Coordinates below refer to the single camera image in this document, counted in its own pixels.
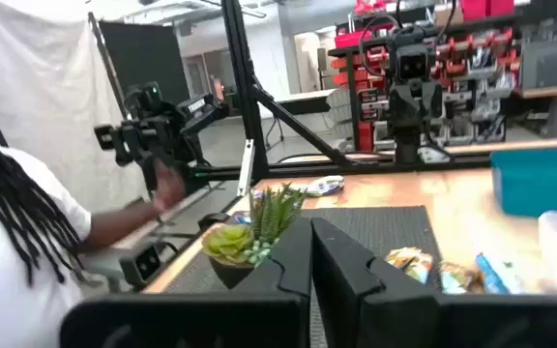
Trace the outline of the person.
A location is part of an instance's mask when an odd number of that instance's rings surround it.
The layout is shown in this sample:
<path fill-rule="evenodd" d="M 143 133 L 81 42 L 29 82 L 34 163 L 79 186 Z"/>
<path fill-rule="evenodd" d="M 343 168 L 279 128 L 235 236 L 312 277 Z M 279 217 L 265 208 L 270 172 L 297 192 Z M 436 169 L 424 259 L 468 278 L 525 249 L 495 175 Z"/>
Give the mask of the person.
<path fill-rule="evenodd" d="M 91 215 L 41 160 L 0 147 L 0 348 L 60 348 Z"/>

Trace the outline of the teal plastic bin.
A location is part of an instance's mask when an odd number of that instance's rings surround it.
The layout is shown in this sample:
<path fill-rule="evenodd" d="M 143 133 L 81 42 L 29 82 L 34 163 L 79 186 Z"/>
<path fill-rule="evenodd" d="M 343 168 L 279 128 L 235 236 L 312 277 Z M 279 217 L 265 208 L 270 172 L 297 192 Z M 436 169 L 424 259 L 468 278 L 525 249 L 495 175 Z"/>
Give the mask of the teal plastic bin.
<path fill-rule="evenodd" d="M 537 218 L 557 211 L 557 148 L 495 152 L 490 161 L 494 196 L 504 213 Z"/>

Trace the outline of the grey metal case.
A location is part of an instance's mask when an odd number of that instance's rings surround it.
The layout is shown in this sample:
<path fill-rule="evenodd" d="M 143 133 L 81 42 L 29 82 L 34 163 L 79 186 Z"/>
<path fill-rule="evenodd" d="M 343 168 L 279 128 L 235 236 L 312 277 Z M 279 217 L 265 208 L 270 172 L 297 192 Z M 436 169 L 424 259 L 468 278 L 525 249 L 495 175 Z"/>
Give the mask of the grey metal case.
<path fill-rule="evenodd" d="M 519 81 L 524 90 L 557 87 L 557 41 L 522 47 Z"/>

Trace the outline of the grey woven placemat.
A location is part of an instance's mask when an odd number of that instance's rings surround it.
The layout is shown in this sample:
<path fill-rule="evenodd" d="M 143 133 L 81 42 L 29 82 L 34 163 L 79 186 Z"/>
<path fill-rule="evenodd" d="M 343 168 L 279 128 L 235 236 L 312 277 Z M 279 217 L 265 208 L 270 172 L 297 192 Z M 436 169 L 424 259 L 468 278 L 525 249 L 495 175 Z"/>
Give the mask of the grey woven placemat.
<path fill-rule="evenodd" d="M 416 247 L 434 263 L 442 260 L 426 208 L 326 208 L 303 210 L 304 218 L 323 218 L 343 230 L 374 254 L 384 257 L 391 250 Z M 226 287 L 213 270 L 209 258 L 198 252 L 167 286 L 168 293 L 205 293 Z"/>

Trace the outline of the blue Chewy granola bar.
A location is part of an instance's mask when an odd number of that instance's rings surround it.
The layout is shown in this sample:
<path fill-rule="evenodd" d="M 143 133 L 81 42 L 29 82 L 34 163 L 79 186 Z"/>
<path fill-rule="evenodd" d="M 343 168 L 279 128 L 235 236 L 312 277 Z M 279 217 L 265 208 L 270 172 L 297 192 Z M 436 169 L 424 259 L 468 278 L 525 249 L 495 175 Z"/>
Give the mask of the blue Chewy granola bar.
<path fill-rule="evenodd" d="M 493 253 L 480 252 L 475 257 L 475 263 L 482 275 L 485 293 L 500 295 L 527 293 L 512 261 L 504 260 Z"/>

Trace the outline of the person's hand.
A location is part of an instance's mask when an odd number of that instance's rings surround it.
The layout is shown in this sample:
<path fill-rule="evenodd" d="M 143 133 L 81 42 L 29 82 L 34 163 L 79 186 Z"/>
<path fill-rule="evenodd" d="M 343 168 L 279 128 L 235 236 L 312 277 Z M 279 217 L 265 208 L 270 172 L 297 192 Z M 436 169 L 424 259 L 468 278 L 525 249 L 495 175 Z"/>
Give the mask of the person's hand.
<path fill-rule="evenodd" d="M 152 198 L 159 215 L 174 208 L 186 197 L 185 182 L 177 170 L 166 166 L 162 161 L 154 162 L 157 187 Z"/>

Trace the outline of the shelving with orange parts bins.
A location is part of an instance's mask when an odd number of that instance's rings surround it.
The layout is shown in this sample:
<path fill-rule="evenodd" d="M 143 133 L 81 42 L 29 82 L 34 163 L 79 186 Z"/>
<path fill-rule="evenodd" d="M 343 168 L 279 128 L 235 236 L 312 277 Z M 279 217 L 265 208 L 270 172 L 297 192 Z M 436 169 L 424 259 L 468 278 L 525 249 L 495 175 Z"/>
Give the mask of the shelving with orange parts bins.
<path fill-rule="evenodd" d="M 335 84 L 350 94 L 359 149 L 396 146 L 389 94 L 398 81 L 391 51 L 399 30 L 428 49 L 420 62 L 443 91 L 430 137 L 441 146 L 503 141 L 501 102 L 517 88 L 520 70 L 515 8 L 515 0 L 357 0 L 328 54 Z"/>

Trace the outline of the white fabric backdrop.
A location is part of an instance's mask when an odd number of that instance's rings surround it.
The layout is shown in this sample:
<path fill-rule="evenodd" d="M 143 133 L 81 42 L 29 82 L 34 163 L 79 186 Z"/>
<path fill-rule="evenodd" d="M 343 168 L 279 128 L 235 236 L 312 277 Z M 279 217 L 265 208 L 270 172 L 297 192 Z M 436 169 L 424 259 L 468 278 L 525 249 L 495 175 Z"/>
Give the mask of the white fabric backdrop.
<path fill-rule="evenodd" d="M 140 170 L 94 134 L 121 119 L 81 0 L 0 0 L 0 129 L 92 212 L 145 194 Z"/>

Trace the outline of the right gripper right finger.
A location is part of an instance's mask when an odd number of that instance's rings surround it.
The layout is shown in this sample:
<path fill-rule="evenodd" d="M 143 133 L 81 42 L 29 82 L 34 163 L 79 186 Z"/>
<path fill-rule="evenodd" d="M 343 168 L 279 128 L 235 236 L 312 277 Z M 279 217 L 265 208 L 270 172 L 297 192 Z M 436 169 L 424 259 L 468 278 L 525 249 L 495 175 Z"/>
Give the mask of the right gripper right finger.
<path fill-rule="evenodd" d="M 322 218 L 311 221 L 313 283 L 330 348 L 434 348 L 436 292 Z"/>

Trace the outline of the succulent plant in black pot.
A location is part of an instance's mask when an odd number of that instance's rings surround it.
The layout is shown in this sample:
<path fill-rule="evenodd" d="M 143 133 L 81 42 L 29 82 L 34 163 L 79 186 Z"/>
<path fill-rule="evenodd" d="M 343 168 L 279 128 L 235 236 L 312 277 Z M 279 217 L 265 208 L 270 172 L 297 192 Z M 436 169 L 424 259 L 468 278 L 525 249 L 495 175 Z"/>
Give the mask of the succulent plant in black pot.
<path fill-rule="evenodd" d="M 269 258 L 290 224 L 300 216 L 308 190 L 252 189 L 248 194 L 249 222 L 225 224 L 204 237 L 203 252 L 223 285 L 232 289 Z"/>

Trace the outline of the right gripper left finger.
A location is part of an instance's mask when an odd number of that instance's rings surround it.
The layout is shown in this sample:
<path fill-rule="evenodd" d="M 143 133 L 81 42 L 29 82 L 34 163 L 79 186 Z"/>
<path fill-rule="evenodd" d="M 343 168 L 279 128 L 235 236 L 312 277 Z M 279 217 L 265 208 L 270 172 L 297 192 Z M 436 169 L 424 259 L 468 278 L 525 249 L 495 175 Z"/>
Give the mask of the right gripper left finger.
<path fill-rule="evenodd" d="M 255 302 L 236 348 L 309 348 L 312 278 L 311 221 L 299 217 L 281 234 L 269 255 L 232 291 Z"/>

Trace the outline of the black divider panel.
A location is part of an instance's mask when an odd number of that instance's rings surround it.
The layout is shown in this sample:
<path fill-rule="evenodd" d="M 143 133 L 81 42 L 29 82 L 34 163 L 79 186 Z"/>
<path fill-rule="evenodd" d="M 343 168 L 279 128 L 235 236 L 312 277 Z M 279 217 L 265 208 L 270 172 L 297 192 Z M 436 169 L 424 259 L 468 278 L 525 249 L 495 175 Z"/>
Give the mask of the black divider panel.
<path fill-rule="evenodd" d="M 124 94 L 155 81 L 174 104 L 190 98 L 179 44 L 171 27 L 100 22 L 106 48 Z"/>

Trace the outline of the person's forearm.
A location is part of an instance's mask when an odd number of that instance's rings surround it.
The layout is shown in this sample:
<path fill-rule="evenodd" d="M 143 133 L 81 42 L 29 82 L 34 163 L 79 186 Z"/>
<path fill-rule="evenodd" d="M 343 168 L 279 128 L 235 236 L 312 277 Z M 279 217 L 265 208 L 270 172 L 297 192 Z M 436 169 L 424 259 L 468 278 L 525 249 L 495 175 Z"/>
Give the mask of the person's forearm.
<path fill-rule="evenodd" d="M 120 210 L 91 215 L 88 235 L 77 250 L 93 252 L 110 247 L 164 212 L 155 202 L 137 202 Z"/>

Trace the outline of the white and blue granola bar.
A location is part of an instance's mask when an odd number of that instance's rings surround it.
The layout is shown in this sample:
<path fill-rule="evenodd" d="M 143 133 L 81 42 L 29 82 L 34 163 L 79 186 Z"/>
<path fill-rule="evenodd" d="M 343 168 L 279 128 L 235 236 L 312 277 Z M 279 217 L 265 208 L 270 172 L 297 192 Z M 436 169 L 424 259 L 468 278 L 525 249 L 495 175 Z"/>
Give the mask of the white and blue granola bar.
<path fill-rule="evenodd" d="M 307 195 L 322 197 L 332 195 L 344 189 L 344 177 L 340 175 L 325 176 L 314 180 L 307 186 Z"/>

